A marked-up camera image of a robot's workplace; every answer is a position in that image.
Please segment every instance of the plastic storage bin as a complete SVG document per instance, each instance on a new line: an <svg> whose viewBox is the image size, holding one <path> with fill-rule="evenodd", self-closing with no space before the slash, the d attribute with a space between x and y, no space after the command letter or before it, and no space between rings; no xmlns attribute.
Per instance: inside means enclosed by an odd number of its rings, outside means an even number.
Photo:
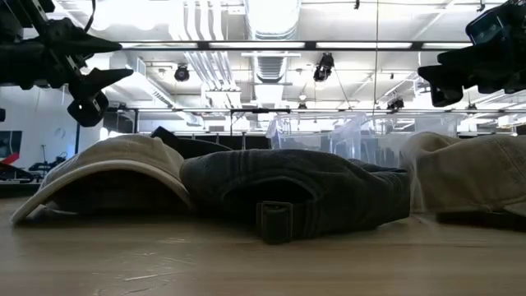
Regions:
<svg viewBox="0 0 526 296"><path fill-rule="evenodd" d="M457 137L458 114L391 114L369 117L362 125L361 160L383 167L399 166L399 151L411 136L435 132Z"/></svg>
<svg viewBox="0 0 526 296"><path fill-rule="evenodd" d="M360 128L366 119L361 112L278 115L266 136L272 149L314 150L360 159Z"/></svg>

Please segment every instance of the table surface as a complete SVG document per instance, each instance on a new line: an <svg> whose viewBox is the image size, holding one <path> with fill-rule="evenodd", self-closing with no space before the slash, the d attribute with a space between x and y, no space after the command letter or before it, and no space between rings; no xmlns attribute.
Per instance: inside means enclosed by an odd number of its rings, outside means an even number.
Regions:
<svg viewBox="0 0 526 296"><path fill-rule="evenodd" d="M526 234L414 216L371 232L265 245L209 221L13 228L0 200L1 295L526 295Z"/></svg>

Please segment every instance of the light fixture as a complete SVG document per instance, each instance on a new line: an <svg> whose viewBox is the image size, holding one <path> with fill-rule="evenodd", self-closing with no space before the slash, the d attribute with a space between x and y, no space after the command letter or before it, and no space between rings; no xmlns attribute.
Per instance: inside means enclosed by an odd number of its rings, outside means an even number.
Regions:
<svg viewBox="0 0 526 296"><path fill-rule="evenodd" d="M244 58L300 58L300 53L241 53Z"/></svg>
<svg viewBox="0 0 526 296"><path fill-rule="evenodd" d="M195 42L121 42L122 49L197 49Z"/></svg>
<svg viewBox="0 0 526 296"><path fill-rule="evenodd" d="M152 30L157 18L154 17L155 8L148 0L111 0L99 1L92 28L106 30L113 24L133 25L140 30ZM82 7L87 15L91 14L91 5Z"/></svg>
<svg viewBox="0 0 526 296"><path fill-rule="evenodd" d="M425 43L423 49L463 49L472 46L469 42L455 42L455 43Z"/></svg>
<svg viewBox="0 0 526 296"><path fill-rule="evenodd" d="M302 49L304 42L210 42L211 49Z"/></svg>
<svg viewBox="0 0 526 296"><path fill-rule="evenodd" d="M190 79L190 72L188 72L188 65L187 64L178 64L178 69L175 71L175 74L173 75L176 81L184 82L188 81Z"/></svg>
<svg viewBox="0 0 526 296"><path fill-rule="evenodd" d="M332 74L332 68L334 66L335 60L332 57L332 53L323 53L323 56L321 56L321 60L316 65L316 70L314 71L314 81L326 81L330 74Z"/></svg>
<svg viewBox="0 0 526 296"><path fill-rule="evenodd" d="M413 45L409 42L318 42L318 49L408 49Z"/></svg>
<svg viewBox="0 0 526 296"><path fill-rule="evenodd" d="M139 109L139 112L144 113L169 113L173 112L171 109Z"/></svg>

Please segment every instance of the ceiling light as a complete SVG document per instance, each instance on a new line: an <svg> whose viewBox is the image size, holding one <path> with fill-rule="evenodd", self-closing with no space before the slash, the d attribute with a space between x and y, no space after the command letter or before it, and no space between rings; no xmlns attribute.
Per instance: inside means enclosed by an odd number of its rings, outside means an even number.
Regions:
<svg viewBox="0 0 526 296"><path fill-rule="evenodd" d="M302 49L304 42L211 42L212 49Z"/></svg>
<svg viewBox="0 0 526 296"><path fill-rule="evenodd" d="M154 8L148 0L112 0L99 1L99 7L94 18L92 28L94 30L106 30L113 24L133 25L141 30L152 30L155 27L156 18L153 17ZM91 14L91 5L82 7L81 10Z"/></svg>
<svg viewBox="0 0 526 296"><path fill-rule="evenodd" d="M139 112L144 113L168 113L173 112L172 109L139 109Z"/></svg>
<svg viewBox="0 0 526 296"><path fill-rule="evenodd" d="M244 58L300 58L300 53L241 53Z"/></svg>
<svg viewBox="0 0 526 296"><path fill-rule="evenodd" d="M455 43L425 43L423 49L463 49L472 46L469 42L455 42Z"/></svg>
<svg viewBox="0 0 526 296"><path fill-rule="evenodd" d="M318 49L408 49L413 45L409 42L318 42Z"/></svg>
<svg viewBox="0 0 526 296"><path fill-rule="evenodd" d="M122 49L197 49L194 42L121 42Z"/></svg>

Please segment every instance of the fabric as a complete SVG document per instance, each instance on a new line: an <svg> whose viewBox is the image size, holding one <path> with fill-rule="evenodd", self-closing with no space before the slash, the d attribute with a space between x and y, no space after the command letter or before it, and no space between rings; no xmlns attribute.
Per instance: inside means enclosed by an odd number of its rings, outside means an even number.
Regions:
<svg viewBox="0 0 526 296"><path fill-rule="evenodd" d="M400 151L413 212L509 212L526 216L526 137L460 140L431 132Z"/></svg>
<svg viewBox="0 0 526 296"><path fill-rule="evenodd" d="M116 173L113 175L113 178L116 179L119 179L118 173L122 171L131 171L138 173L139 176L147 176L145 178L156 179L173 192L173 198L182 200L188 209L194 210L195 207L188 196L188 192L179 178L182 162L183 158L180 154L163 144L158 138L125 135L99 141L51 170L44 178L39 190L12 216L12 223L22 221L39 205L51 202L54 194L69 184L80 182L83 178L100 176L104 172ZM121 187L126 186L126 181L140 182L137 176L131 180L120 180L122 181ZM86 190L85 186L74 187L70 189L69 197L75 199L77 196L84 196L84 192L80 188ZM78 205L75 206L75 202L64 201L64 195L61 195L59 200L62 202L55 202L59 210L75 208L79 210Z"/></svg>
<svg viewBox="0 0 526 296"><path fill-rule="evenodd" d="M409 214L405 171L315 151L214 153L186 160L181 180L200 211L243 222L256 221L263 201L300 205L298 238L374 229Z"/></svg>
<svg viewBox="0 0 526 296"><path fill-rule="evenodd" d="M164 127L157 127L150 137L160 138L165 145L176 150L185 160L215 152L232 150L227 146L208 141L178 138Z"/></svg>

